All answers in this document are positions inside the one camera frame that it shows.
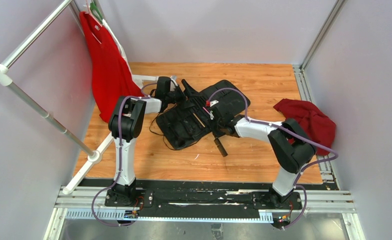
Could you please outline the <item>gold handled makeup brush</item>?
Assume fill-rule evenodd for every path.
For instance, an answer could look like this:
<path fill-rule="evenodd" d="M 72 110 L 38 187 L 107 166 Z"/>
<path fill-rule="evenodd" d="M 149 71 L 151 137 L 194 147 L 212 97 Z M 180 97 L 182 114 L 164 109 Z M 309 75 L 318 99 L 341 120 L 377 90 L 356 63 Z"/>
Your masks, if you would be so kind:
<path fill-rule="evenodd" d="M 193 116 L 197 119 L 197 121 L 198 121 L 203 127 L 206 127 L 206 125 L 201 121 L 201 119 L 200 119 L 195 113 L 193 113 Z"/>

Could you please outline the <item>black leather brush roll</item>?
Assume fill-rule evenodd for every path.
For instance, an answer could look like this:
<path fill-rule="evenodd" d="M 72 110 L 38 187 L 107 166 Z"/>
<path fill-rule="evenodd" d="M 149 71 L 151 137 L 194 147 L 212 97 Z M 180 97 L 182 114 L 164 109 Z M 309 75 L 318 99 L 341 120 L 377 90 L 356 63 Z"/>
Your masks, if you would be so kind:
<path fill-rule="evenodd" d="M 243 111 L 250 106 L 250 99 L 235 85 L 228 80 L 221 80 L 198 91 L 198 96 L 186 97 L 182 102 L 168 105 L 166 110 L 156 117 L 156 124 L 172 148 L 182 150 L 212 133 L 209 125 L 210 116 L 203 109 L 206 107 L 207 100 L 230 101 L 235 99 L 244 100 Z M 197 121 L 193 113 L 206 125 L 205 128 Z"/>

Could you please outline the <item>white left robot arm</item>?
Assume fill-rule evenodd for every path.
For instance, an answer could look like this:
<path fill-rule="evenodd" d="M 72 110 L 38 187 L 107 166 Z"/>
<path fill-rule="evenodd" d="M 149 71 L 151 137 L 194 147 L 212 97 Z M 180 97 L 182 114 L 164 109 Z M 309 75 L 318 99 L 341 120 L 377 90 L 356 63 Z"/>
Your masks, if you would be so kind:
<path fill-rule="evenodd" d="M 118 201 L 126 207 L 137 200 L 134 156 L 136 139 L 140 135 L 146 114 L 163 113 L 168 105 L 184 100 L 185 95 L 175 77 L 160 76 L 154 96 L 121 96 L 108 123 L 116 147 L 116 173 L 111 189 L 118 192 Z"/>

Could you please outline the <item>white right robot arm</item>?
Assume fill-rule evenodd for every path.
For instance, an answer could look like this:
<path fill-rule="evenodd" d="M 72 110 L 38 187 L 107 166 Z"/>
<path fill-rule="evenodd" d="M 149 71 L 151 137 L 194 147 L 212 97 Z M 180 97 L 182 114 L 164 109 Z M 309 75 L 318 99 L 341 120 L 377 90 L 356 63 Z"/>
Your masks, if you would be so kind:
<path fill-rule="evenodd" d="M 308 143 L 308 135 L 294 119 L 283 122 L 266 122 L 233 115 L 227 108 L 220 107 L 219 101 L 206 101 L 210 120 L 214 130 L 236 138 L 251 138 L 269 143 L 273 149 L 280 169 L 270 188 L 270 203 L 275 208 L 283 208 L 290 201 L 297 176 L 302 167 L 307 165 L 316 146 Z"/>

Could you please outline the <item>red shirt on hanger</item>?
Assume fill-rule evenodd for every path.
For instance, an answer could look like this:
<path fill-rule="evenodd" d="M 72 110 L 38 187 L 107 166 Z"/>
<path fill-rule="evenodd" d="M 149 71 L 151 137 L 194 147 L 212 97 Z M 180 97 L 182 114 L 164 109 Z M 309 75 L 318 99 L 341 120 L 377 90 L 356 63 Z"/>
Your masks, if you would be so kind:
<path fill-rule="evenodd" d="M 141 97 L 131 71 L 108 30 L 87 12 L 80 12 L 80 23 L 92 60 L 92 92 L 100 118 L 109 122 L 121 96 Z"/>

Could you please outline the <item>dark red cloth pile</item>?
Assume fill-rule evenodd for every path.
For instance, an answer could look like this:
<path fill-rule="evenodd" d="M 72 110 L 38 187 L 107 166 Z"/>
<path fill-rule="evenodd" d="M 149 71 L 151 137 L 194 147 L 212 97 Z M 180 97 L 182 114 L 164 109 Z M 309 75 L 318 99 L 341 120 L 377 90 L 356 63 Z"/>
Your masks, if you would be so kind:
<path fill-rule="evenodd" d="M 284 98 L 273 108 L 285 118 L 296 120 L 314 142 L 328 148 L 332 146 L 336 124 L 313 103 Z"/>

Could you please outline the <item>green clothes hanger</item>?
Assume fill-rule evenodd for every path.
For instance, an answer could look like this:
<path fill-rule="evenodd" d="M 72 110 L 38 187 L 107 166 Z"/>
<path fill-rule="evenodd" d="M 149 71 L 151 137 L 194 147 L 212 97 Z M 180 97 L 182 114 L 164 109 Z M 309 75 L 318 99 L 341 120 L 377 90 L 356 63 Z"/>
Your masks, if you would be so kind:
<path fill-rule="evenodd" d="M 99 21 L 102 22 L 103 21 L 103 15 L 100 12 L 99 8 L 96 5 L 96 2 L 94 0 L 91 0 L 90 2 L 90 11 L 91 14 Z"/>

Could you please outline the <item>white garment rack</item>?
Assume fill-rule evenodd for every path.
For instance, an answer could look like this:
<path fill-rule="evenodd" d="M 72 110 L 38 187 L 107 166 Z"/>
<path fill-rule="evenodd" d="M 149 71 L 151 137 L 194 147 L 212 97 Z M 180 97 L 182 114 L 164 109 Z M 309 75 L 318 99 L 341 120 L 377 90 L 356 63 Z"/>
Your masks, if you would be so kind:
<path fill-rule="evenodd" d="M 11 77 L 7 75 L 10 67 L 28 50 L 28 48 L 39 38 L 39 36 L 51 25 L 51 23 L 68 7 L 73 4 L 72 0 L 62 1 L 48 15 L 38 27 L 2 62 L 0 63 L 0 84 L 10 89 L 23 102 L 35 110 L 41 117 L 47 120 L 62 134 L 75 142 L 81 150 L 88 154 L 87 162 L 81 167 L 71 181 L 63 188 L 63 194 L 70 195 L 82 182 L 91 168 L 102 160 L 103 153 L 114 142 L 114 137 L 109 133 L 96 150 L 90 149 L 83 141 L 79 140 L 72 132 L 54 118 L 47 110 L 39 105 L 33 98 L 17 86 Z"/>

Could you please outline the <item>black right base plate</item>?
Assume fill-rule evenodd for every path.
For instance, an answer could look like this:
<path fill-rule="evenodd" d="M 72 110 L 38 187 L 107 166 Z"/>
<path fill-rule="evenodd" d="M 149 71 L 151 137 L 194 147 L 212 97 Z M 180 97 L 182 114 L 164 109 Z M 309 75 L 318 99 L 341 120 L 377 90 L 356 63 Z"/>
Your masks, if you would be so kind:
<path fill-rule="evenodd" d="M 286 196 L 266 191 L 255 191 L 250 194 L 255 209 L 262 210 L 301 210 L 303 203 L 298 192 Z"/>

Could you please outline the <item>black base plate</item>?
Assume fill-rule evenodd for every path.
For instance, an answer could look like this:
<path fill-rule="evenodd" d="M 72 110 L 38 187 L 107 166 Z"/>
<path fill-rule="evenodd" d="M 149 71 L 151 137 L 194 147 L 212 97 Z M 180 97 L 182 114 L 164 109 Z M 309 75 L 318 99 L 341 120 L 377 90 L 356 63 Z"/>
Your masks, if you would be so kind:
<path fill-rule="evenodd" d="M 110 189 L 107 191 L 105 206 L 107 207 L 139 207 L 153 205 L 154 191 L 147 189 Z"/>
<path fill-rule="evenodd" d="M 250 194 L 255 209 L 262 210 L 301 210 L 303 203 L 298 192 L 286 196 L 266 191 L 255 191 Z"/>

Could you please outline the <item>aluminium right rail frame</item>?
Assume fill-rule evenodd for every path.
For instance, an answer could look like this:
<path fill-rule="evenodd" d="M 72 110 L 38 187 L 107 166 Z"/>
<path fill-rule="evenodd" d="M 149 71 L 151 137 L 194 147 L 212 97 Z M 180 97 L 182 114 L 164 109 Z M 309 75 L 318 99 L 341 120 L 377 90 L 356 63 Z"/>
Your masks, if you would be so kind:
<path fill-rule="evenodd" d="M 335 21 L 339 18 L 339 14 L 344 9 L 346 3 L 347 1 L 345 0 L 334 1 L 333 7 L 327 15 L 301 64 L 294 64 L 292 66 L 302 100 L 312 102 L 314 104 L 319 103 L 318 100 L 320 99 L 320 93 L 322 93 L 319 89 L 320 74 L 325 72 L 325 70 L 322 70 L 321 67 L 326 66 L 325 62 L 327 61 L 321 56 L 325 46 L 323 43 L 328 39 L 327 36 Z M 329 191 L 337 191 L 339 190 L 339 182 L 336 177 L 336 173 L 333 170 L 333 163 L 325 161 L 324 159 L 325 158 L 322 156 L 317 158 L 318 161 L 321 161 L 318 164 L 321 179 L 323 181 L 320 186 L 322 189 L 324 188 Z"/>

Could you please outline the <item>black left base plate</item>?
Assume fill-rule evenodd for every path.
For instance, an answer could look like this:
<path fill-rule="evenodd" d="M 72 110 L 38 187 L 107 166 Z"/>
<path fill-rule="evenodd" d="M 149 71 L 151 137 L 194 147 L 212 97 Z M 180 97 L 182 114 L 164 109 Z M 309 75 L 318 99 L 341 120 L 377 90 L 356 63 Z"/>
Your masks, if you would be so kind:
<path fill-rule="evenodd" d="M 107 191 L 105 206 L 107 207 L 139 207 L 153 205 L 154 191 L 147 189 L 110 189 Z"/>

